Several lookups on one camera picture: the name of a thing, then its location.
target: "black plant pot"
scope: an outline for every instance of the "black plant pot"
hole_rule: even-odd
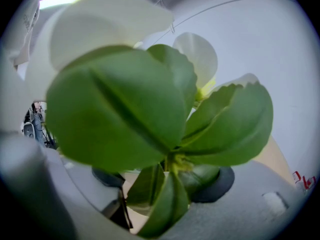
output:
[[[92,167],[93,176],[103,185],[122,189],[125,179],[119,173],[107,173],[104,170]]]
[[[213,184],[192,195],[194,203],[213,203],[221,198],[232,187],[235,173],[231,167],[221,167],[219,175]]]

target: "white wall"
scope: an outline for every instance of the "white wall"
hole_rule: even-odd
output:
[[[253,73],[268,89],[272,136],[292,172],[306,178],[320,168],[320,49],[308,18],[294,0],[174,0],[174,29],[143,41],[172,45],[192,32],[218,56],[217,85]]]

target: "green leaf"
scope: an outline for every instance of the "green leaf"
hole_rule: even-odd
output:
[[[188,210],[188,195],[179,178],[170,172],[155,201],[149,219],[138,236],[156,238],[174,225]]]
[[[160,164],[143,169],[128,191],[126,205],[135,212],[148,216],[165,181]]]
[[[159,163],[181,141],[185,117],[172,73],[126,46],[77,59],[47,92],[46,122],[63,153],[108,172]]]
[[[189,142],[190,138],[195,138],[206,129],[215,116],[230,104],[236,89],[239,88],[242,88],[242,86],[234,84],[228,87],[223,86],[219,91],[205,99],[186,122],[182,144]]]
[[[197,76],[193,64],[178,50],[164,44],[153,45],[147,51],[172,72],[174,85],[184,97],[187,118],[197,93]]]
[[[266,88],[258,82],[236,88],[229,85],[221,87],[211,96],[220,95],[226,88],[234,90],[231,99],[229,95],[225,96],[229,105],[221,109],[204,130],[189,138],[189,142],[177,150],[194,164],[242,164],[257,156],[268,142],[272,130],[273,106]],[[190,119],[199,117],[197,112]],[[209,118],[206,114],[212,112],[202,113],[206,119]],[[206,125],[207,121],[201,123],[201,126]]]
[[[195,165],[191,171],[179,171],[179,178],[190,199],[194,193],[211,185],[218,177],[219,167],[210,164]]]

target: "gray surface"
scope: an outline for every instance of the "gray surface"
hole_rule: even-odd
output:
[[[69,212],[79,240],[141,240],[98,212],[75,186],[57,151],[47,148],[47,166],[55,189]]]
[[[0,132],[1,180],[48,235],[53,239],[75,240],[73,221],[47,170],[44,151],[32,138]]]
[[[119,207],[119,188],[103,185],[92,174],[91,166],[72,161],[66,157],[61,158],[71,180],[83,196],[98,211],[102,212],[110,204]]]
[[[192,203],[189,211],[160,239],[235,240],[271,239],[291,221],[303,194],[261,163],[234,166],[235,181],[214,203]],[[278,192],[288,205],[275,216],[263,194]]]

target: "white flower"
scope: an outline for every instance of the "white flower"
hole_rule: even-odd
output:
[[[221,84],[221,85],[215,87],[213,89],[213,92],[218,91],[222,86],[229,86],[231,84],[234,84],[234,85],[242,85],[245,87],[249,83],[254,84],[258,81],[259,81],[258,78],[254,74],[247,73],[237,79],[231,80],[229,82],[225,82],[224,84]]]
[[[196,87],[202,96],[208,96],[216,83],[218,58],[215,49],[203,37],[189,32],[179,35],[174,40],[173,48],[186,55],[193,63],[197,75]]]
[[[79,0],[55,13],[37,38],[23,81],[0,48],[0,131],[20,131],[33,101],[67,64],[95,49],[134,46],[173,22],[168,10],[146,0]]]

